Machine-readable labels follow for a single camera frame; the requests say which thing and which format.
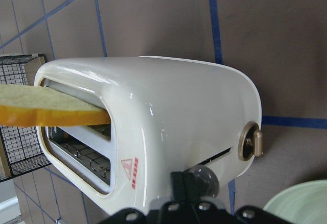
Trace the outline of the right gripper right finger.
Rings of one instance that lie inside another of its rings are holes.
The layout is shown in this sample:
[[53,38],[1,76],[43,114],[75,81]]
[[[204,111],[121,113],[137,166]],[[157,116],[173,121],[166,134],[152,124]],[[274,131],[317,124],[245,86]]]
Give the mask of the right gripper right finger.
[[194,203],[200,200],[201,195],[197,184],[197,178],[192,172],[185,171],[182,173],[184,180],[184,190],[186,199],[189,203]]

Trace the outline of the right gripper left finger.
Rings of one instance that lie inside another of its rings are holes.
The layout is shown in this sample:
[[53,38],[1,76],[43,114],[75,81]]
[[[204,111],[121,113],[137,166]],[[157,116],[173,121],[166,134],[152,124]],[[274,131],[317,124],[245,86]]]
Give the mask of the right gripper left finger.
[[184,180],[183,173],[175,171],[171,173],[172,200],[184,204]]

